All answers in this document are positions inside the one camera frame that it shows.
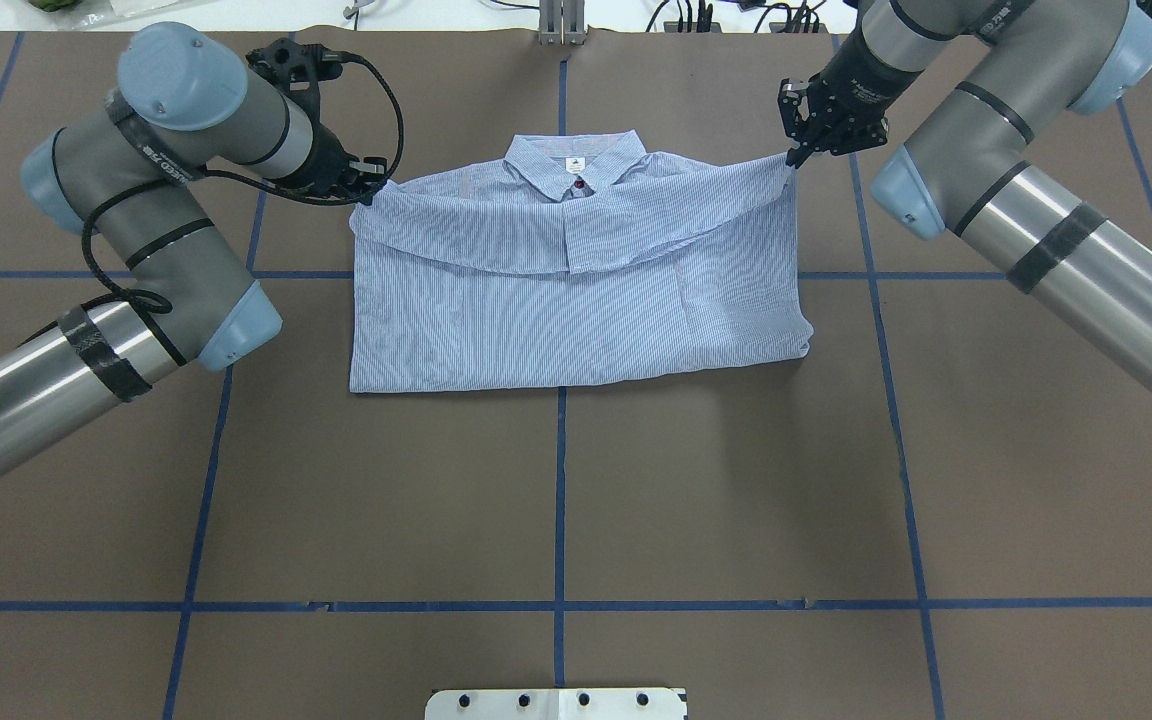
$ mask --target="shirt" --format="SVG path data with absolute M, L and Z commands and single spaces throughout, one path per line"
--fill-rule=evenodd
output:
M 795 173 L 517 136 L 353 211 L 353 392 L 585 386 L 808 353 Z

